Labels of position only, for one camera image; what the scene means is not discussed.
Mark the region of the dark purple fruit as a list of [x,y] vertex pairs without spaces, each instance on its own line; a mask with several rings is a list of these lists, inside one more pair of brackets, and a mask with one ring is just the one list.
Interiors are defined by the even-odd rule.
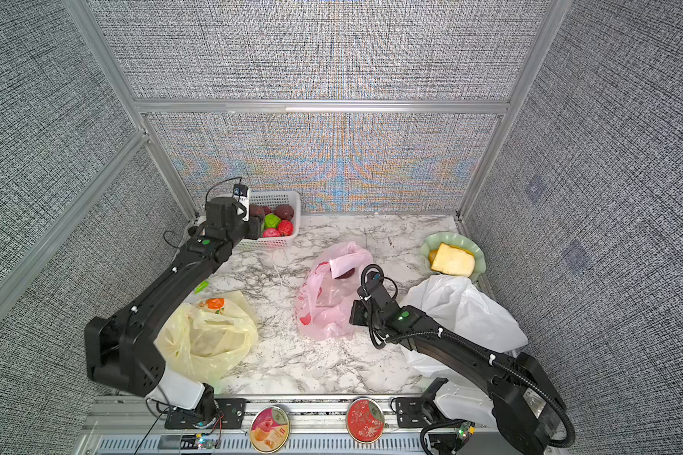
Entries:
[[353,277],[355,273],[356,273],[356,269],[351,268],[351,269],[347,270],[345,273],[343,273],[342,275],[338,276],[337,280],[349,279],[349,278]]
[[264,218],[266,216],[266,214],[267,213],[266,213],[266,210],[264,207],[256,205],[256,204],[250,205],[250,216]]
[[295,215],[295,210],[291,205],[283,204],[277,206],[273,213],[281,220],[291,221]]

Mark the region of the pink plastic bag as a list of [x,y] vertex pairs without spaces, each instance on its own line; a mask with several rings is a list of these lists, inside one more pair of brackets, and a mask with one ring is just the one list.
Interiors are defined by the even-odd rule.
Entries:
[[[295,303],[302,335],[327,340],[354,334],[355,327],[349,322],[351,309],[358,299],[360,273],[371,263],[371,253],[355,242],[330,246],[317,258]],[[351,268],[356,269],[353,277],[337,280]]]

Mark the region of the white plastic bag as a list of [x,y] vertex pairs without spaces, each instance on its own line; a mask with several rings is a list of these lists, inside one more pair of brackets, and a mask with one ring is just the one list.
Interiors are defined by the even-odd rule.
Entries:
[[489,350],[509,354],[529,344],[512,314],[466,277],[434,275],[411,288],[401,304]]

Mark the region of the yellow plastic bag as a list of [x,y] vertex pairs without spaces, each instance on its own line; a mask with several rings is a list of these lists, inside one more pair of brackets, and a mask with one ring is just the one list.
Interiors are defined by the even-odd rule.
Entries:
[[216,386],[258,339],[256,314],[242,292],[232,291],[182,303],[154,344],[172,371]]

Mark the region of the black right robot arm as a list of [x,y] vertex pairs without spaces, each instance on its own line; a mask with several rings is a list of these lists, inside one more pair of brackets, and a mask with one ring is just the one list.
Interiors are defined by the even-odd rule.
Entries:
[[539,362],[484,348],[444,328],[424,311],[401,306],[381,271],[364,271],[349,322],[365,326],[373,345],[396,344],[433,358],[459,373],[493,402],[493,419],[503,438],[522,454],[567,449],[576,441],[567,406]]

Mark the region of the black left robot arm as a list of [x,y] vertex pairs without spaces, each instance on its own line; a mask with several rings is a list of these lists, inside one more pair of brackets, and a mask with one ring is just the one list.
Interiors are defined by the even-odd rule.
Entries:
[[231,258],[235,246],[260,237],[261,222],[250,214],[249,193],[237,185],[233,195],[207,201],[206,220],[159,278],[114,315],[93,318],[85,326],[90,380],[199,413],[204,421],[214,417],[212,387],[174,372],[155,340],[180,303]]

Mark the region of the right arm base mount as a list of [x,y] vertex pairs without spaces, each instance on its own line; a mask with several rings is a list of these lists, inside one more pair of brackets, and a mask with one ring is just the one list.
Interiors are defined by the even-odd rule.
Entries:
[[448,384],[447,378],[437,378],[420,396],[398,396],[390,400],[398,426],[420,430],[419,443],[428,455],[457,454],[475,432],[473,422],[446,417],[434,403],[436,394]]

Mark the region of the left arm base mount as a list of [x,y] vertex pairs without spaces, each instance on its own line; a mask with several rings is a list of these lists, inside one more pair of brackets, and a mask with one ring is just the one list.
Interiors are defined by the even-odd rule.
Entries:
[[214,388],[204,384],[204,392],[194,409],[170,407],[164,427],[167,430],[240,430],[246,414],[245,398],[219,398]]

